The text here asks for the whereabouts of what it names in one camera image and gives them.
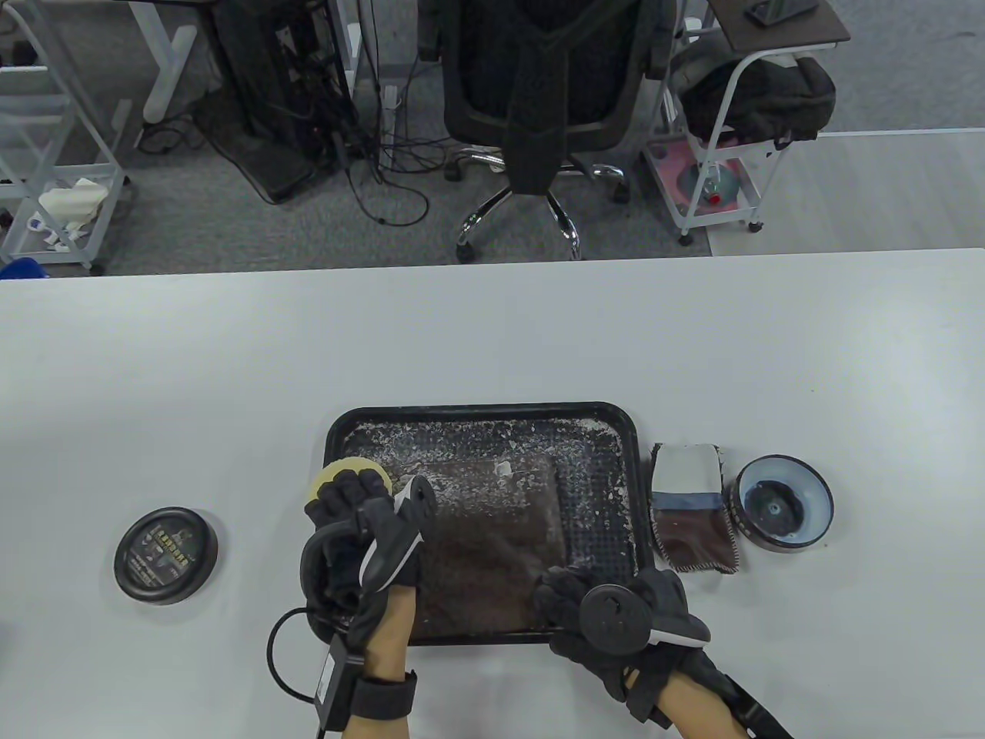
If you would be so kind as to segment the person's right hand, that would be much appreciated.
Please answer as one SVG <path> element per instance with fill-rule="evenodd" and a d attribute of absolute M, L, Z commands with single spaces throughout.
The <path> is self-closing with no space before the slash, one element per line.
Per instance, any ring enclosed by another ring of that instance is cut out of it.
<path fill-rule="evenodd" d="M 703 650 L 686 645 L 644 644 L 625 656 L 598 650 L 588 641 L 580 623 L 580 607 L 586 595 L 603 581 L 584 567 L 552 567 L 540 578 L 533 594 L 537 613 L 558 630 L 549 641 L 553 654 L 582 665 L 599 678 L 606 693 L 625 704 L 641 724 L 653 721 L 668 728 L 665 711 L 657 707 L 669 677 L 679 673 L 729 701 L 734 690 Z"/>

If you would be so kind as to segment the person's left hand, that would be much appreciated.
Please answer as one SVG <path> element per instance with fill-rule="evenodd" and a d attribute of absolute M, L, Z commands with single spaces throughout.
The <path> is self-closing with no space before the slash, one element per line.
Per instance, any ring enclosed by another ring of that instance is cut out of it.
<path fill-rule="evenodd" d="M 432 484 L 414 475 L 398 493 L 372 467 L 327 469 L 305 513 L 316 528 L 300 555 L 309 625 L 324 643 L 340 636 L 364 654 L 394 587 L 418 591 L 422 553 L 436 528 Z"/>

